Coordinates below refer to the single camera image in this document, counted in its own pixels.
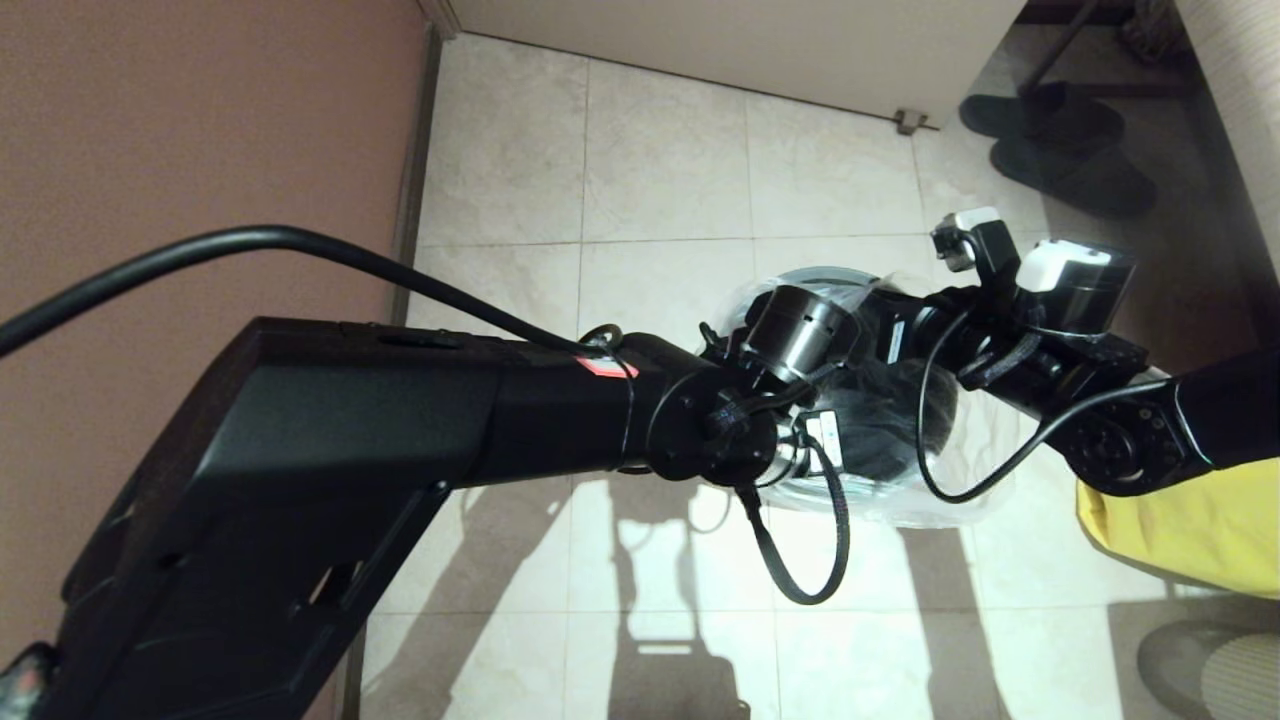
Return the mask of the clear plastic trash bag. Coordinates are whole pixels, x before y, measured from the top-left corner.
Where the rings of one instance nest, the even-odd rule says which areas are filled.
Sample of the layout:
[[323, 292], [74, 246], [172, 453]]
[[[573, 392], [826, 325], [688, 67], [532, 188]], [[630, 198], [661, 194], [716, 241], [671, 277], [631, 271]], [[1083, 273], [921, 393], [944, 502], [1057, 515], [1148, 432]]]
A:
[[781, 286], [812, 291], [851, 313], [861, 345], [844, 369], [820, 383], [813, 401], [791, 411], [832, 407], [840, 413], [844, 471], [838, 474], [849, 511], [858, 521], [909, 529], [952, 529], [980, 520], [1011, 492], [997, 487], [965, 503], [946, 495], [973, 488], [1009, 460], [1020, 445], [1015, 410], [980, 392], [965, 391], [954, 375], [908, 364], [905, 377], [872, 380], [861, 374], [868, 357], [861, 302], [873, 290], [923, 297], [937, 287], [927, 275], [886, 277], [840, 266], [808, 266], [744, 286], [722, 301], [710, 324], [721, 334], [748, 324], [748, 311]]

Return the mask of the grey round trash bin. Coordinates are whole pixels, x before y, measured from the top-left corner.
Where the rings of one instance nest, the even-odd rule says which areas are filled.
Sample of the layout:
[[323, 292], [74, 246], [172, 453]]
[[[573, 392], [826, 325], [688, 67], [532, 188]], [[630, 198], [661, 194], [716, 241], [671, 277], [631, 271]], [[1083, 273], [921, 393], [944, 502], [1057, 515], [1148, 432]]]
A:
[[823, 462], [854, 503], [923, 488], [915, 447], [945, 450], [957, 411], [957, 383], [919, 360], [881, 357], [905, 293], [893, 278], [809, 266], [746, 291], [722, 327], [762, 369], [767, 389], [801, 383], [780, 410], [778, 448], [756, 487], [778, 503], [829, 503]]

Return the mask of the yellow fabric bag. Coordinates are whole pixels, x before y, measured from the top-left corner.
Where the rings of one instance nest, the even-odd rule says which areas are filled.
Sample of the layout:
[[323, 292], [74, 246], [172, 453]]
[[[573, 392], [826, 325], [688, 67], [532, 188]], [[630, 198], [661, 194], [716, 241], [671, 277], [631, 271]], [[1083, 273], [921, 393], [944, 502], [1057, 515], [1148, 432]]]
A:
[[1102, 550], [1148, 569], [1280, 600], [1280, 459], [1248, 462], [1151, 495], [1076, 483], [1076, 518]]

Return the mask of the black slipper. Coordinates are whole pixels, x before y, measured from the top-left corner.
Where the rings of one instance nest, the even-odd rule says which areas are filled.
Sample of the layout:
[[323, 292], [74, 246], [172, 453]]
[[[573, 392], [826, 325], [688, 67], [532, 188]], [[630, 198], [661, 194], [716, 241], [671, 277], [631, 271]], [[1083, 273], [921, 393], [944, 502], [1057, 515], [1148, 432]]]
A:
[[1126, 129], [1119, 111], [1065, 82], [1039, 85], [1015, 97], [972, 95], [960, 104], [959, 117], [978, 135], [1065, 152], [1112, 146]]
[[1004, 177], [1092, 217], [1129, 220], [1158, 201], [1158, 186], [1115, 146], [1061, 149], [1029, 138], [1002, 138], [989, 151]]

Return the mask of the dark slanted pole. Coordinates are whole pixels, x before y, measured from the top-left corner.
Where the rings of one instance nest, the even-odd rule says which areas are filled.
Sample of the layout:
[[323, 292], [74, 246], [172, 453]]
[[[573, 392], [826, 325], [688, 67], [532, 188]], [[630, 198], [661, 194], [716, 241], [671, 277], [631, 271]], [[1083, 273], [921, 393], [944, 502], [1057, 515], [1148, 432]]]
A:
[[1044, 77], [1053, 69], [1053, 65], [1068, 50], [1071, 41], [1080, 33], [1101, 3], [1102, 0], [1082, 0], [1070, 22], [1050, 45], [1044, 55], [1036, 63], [1027, 78], [1018, 86], [1019, 97], [1030, 96], [1043, 85]]

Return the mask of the white door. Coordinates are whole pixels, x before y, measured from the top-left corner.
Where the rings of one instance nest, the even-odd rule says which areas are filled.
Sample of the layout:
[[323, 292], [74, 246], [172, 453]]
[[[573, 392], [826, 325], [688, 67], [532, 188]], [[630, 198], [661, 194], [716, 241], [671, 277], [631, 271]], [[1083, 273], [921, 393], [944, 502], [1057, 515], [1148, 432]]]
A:
[[940, 128], [1027, 0], [448, 0], [462, 31]]

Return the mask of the dark mop head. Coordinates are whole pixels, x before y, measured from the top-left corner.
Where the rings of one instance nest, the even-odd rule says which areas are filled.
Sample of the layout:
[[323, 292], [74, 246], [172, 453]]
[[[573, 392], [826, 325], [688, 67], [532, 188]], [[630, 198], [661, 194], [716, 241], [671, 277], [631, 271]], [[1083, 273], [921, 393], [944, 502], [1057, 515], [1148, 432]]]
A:
[[1133, 0], [1119, 31], [1123, 46], [1144, 64], [1160, 64], [1190, 50], [1175, 0]]

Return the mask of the beige ribbed panel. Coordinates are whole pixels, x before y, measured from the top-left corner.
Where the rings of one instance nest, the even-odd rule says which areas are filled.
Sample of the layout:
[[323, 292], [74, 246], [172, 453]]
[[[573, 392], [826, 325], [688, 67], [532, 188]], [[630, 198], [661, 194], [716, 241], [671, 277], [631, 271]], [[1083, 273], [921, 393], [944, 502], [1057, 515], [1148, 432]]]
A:
[[1280, 0], [1174, 0], [1226, 145], [1242, 279], [1280, 306]]

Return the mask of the beige ribbed round object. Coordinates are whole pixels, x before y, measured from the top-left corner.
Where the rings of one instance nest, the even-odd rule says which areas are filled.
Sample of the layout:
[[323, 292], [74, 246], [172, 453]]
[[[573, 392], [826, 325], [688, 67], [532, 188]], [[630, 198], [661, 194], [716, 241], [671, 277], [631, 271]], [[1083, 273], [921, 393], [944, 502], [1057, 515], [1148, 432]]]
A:
[[1280, 720], [1280, 633], [1171, 623], [1142, 639], [1137, 667], [1183, 720]]

